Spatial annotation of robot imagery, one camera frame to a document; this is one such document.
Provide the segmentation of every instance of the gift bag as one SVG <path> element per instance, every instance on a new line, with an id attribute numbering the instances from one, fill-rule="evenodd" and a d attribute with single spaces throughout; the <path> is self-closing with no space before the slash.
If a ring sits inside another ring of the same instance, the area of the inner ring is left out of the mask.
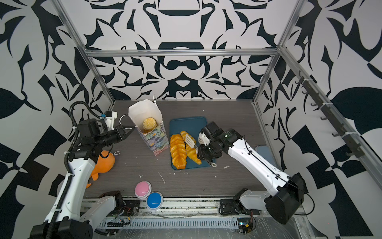
<path id="1" fill-rule="evenodd" d="M 136 128 L 140 136 L 146 142 L 151 151 L 154 152 L 155 156 L 168 148 L 169 143 L 166 130 L 163 125 L 162 113 L 156 103 L 148 99 L 138 101 L 129 107 L 129 117 L 137 126 Z M 143 133 L 143 121 L 150 117 L 155 119 L 157 122 L 157 127 L 149 133 Z"/>

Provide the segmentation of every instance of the paper scrap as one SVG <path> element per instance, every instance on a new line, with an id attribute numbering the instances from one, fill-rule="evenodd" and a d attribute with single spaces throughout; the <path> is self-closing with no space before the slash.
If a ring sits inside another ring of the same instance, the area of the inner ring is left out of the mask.
<path id="1" fill-rule="evenodd" d="M 157 173 L 158 173 L 158 174 L 160 175 L 160 177 L 162 178 L 163 183 L 166 184 L 166 182 L 165 182 L 165 180 L 163 179 L 162 175 L 161 175 L 159 172 L 157 172 Z"/>

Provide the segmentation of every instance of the dark wooden tabletop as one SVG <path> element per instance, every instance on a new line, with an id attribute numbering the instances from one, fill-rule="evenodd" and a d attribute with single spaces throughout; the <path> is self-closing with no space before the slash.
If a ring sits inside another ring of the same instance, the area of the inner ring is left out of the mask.
<path id="1" fill-rule="evenodd" d="M 116 101 L 113 111 L 119 118 L 128 114 L 128 108 L 137 101 Z M 182 117 L 204 116 L 223 130 L 233 128 L 254 148 L 266 145 L 249 100 L 237 101 L 157 101 L 162 112 L 166 132 L 170 120 Z M 128 116 L 121 120 L 123 125 L 133 125 Z M 152 191 L 161 192 L 164 197 L 219 197 L 234 196 L 242 188 L 265 191 L 263 185 L 242 164 L 223 153 L 217 167 L 174 170 L 171 168 L 170 150 L 154 156 L 135 130 L 127 139 L 115 144 L 113 168 L 99 179 L 89 182 L 85 197 L 98 197 L 104 192 L 119 190 L 124 197 L 134 197 L 134 189 L 140 181 L 149 181 Z"/>

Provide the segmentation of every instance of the black and white patterned wall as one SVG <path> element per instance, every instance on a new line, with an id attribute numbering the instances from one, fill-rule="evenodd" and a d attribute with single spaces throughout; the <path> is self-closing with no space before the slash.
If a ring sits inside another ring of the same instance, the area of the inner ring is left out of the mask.
<path id="1" fill-rule="evenodd" d="M 70 105 L 110 105 L 50 1 L 0 1 L 1 238 L 28 238 L 66 174 Z M 77 121 L 89 118 L 76 107 Z"/>
<path id="2" fill-rule="evenodd" d="M 88 49 L 275 48 L 296 0 L 66 0 Z M 266 56 L 97 58 L 116 99 L 251 99 Z"/>
<path id="3" fill-rule="evenodd" d="M 382 109 L 382 2 L 308 0 L 287 49 L 379 157 Z M 379 238 L 382 191 L 280 59 L 259 100 L 276 157 L 299 173 L 316 208 L 318 238 Z M 305 211 L 312 200 L 305 197 Z"/>

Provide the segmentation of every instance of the white spatula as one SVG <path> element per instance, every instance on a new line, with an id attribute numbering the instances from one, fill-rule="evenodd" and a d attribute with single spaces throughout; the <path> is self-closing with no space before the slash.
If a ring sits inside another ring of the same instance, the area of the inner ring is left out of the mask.
<path id="1" fill-rule="evenodd" d="M 188 144 L 188 146 L 190 146 L 191 148 L 196 149 L 196 153 L 197 153 L 197 146 L 196 146 L 196 144 L 191 139 L 191 137 L 189 135 L 187 135 L 187 134 L 186 134 L 186 144 Z"/>

